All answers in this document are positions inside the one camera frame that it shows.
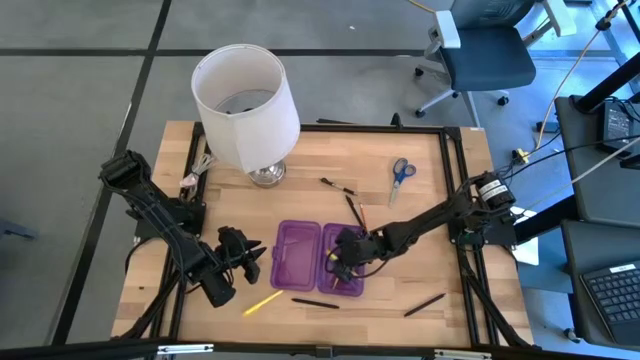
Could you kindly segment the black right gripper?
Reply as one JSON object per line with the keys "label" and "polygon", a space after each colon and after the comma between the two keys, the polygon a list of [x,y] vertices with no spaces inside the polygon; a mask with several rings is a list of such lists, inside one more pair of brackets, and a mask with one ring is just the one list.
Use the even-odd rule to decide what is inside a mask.
{"label": "black right gripper", "polygon": [[[356,233],[347,228],[343,228],[338,234],[336,245],[338,257],[345,265],[371,263],[373,260],[382,259],[385,254],[380,237],[371,233]],[[335,265],[331,272],[339,281],[345,280],[344,270],[341,266]],[[353,267],[346,266],[345,273],[347,282],[352,282],[357,277],[357,271]]]}

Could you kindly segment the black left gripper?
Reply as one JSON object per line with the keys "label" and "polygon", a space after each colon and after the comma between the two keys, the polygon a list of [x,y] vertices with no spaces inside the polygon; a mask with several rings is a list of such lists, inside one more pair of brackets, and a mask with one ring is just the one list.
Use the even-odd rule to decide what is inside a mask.
{"label": "black left gripper", "polygon": [[223,262],[223,277],[226,280],[233,280],[233,269],[241,266],[246,281],[249,284],[255,284],[259,280],[261,269],[254,260],[247,261],[248,250],[252,258],[259,258],[267,248],[261,241],[248,241],[244,233],[234,227],[220,227],[218,233],[220,245],[216,251]]}

